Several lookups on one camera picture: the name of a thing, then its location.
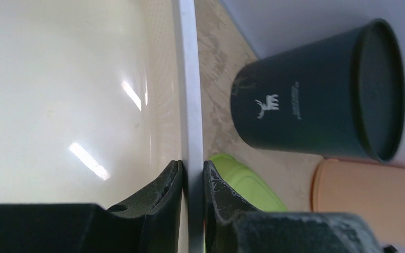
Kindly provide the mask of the lime green basin tray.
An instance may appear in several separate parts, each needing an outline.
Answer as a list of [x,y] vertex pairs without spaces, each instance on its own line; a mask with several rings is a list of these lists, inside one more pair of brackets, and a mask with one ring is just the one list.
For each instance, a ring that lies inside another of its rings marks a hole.
[[286,212],[288,209],[268,184],[251,168],[228,154],[209,158],[221,178],[245,200],[261,211]]

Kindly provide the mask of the orange plastic bucket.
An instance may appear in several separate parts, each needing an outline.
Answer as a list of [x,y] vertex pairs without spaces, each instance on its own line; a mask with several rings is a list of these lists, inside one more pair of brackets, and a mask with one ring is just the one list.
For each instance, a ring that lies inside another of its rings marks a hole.
[[356,214],[379,241],[405,246],[405,168],[323,160],[313,176],[311,209]]

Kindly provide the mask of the cream perforated laundry basket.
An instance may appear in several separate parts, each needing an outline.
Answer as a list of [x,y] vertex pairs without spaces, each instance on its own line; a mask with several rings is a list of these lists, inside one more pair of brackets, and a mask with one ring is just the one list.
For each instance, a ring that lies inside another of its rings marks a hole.
[[194,1],[0,1],[0,204],[108,209],[181,161],[202,252],[201,120]]

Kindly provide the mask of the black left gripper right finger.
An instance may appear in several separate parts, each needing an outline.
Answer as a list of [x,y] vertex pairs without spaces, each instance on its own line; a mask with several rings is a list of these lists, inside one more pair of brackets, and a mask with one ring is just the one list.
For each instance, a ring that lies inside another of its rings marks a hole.
[[351,213],[264,212],[204,163],[207,252],[383,252],[370,227]]

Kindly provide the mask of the dark navy round bin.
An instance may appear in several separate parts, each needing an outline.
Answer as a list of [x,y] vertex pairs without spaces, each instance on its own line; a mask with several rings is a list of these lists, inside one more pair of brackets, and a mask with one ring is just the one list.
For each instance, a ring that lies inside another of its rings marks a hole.
[[230,95],[253,148],[391,161],[405,120],[397,37],[381,18],[244,66]]

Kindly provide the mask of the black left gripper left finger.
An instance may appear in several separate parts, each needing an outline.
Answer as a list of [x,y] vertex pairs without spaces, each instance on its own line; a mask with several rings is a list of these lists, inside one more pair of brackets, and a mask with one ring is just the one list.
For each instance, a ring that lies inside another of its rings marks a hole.
[[0,252],[177,252],[183,163],[123,201],[0,204]]

